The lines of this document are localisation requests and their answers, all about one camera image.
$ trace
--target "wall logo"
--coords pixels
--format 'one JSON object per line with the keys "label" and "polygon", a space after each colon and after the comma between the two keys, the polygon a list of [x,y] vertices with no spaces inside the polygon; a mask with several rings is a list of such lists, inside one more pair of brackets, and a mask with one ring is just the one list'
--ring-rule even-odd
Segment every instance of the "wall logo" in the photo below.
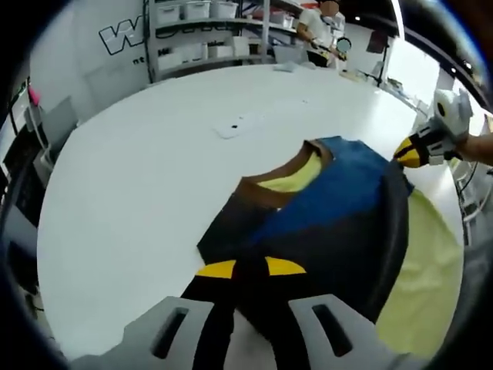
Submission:
{"label": "wall logo", "polygon": [[139,15],[133,22],[125,19],[116,26],[111,25],[99,31],[99,37],[111,56],[122,52],[124,48],[138,46],[144,43],[143,17]]}

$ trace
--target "white table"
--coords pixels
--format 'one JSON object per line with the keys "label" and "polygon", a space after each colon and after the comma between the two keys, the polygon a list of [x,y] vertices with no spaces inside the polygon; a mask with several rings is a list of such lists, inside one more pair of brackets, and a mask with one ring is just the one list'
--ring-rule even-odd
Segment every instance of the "white table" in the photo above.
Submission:
{"label": "white table", "polygon": [[[220,139],[212,127],[238,116],[264,123]],[[41,293],[65,355],[107,351],[128,323],[181,295],[203,265],[197,242],[242,176],[272,170],[302,140],[323,136],[363,140],[390,159],[415,116],[336,71],[247,66],[170,80],[92,118],[58,159],[39,225]],[[462,244],[448,168],[410,171],[409,178]],[[231,353],[265,348],[252,341],[249,325],[243,329]]]}

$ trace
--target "storage box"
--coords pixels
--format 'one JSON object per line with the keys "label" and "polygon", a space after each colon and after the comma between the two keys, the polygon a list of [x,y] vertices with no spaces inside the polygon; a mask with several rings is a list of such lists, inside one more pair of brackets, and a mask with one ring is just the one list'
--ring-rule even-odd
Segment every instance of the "storage box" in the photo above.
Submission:
{"label": "storage box", "polygon": [[206,43],[180,45],[174,48],[174,51],[181,55],[182,62],[197,62],[207,59]]}
{"label": "storage box", "polygon": [[228,56],[233,56],[232,46],[210,46],[209,47],[209,58],[226,58]]}
{"label": "storage box", "polygon": [[179,5],[160,6],[156,11],[156,24],[159,26],[179,21]]}
{"label": "storage box", "polygon": [[185,4],[185,19],[209,18],[210,2],[187,2]]}
{"label": "storage box", "polygon": [[157,59],[157,65],[160,71],[179,66],[180,64],[182,64],[182,56],[179,52],[172,52],[170,54],[160,56]]}
{"label": "storage box", "polygon": [[210,18],[235,18],[238,4],[234,2],[211,2]]}
{"label": "storage box", "polygon": [[245,36],[233,36],[225,41],[225,45],[233,47],[234,56],[250,55],[250,44]]}
{"label": "storage box", "polygon": [[277,25],[282,25],[287,29],[293,27],[294,18],[284,12],[274,12],[270,15],[270,21],[276,23]]}

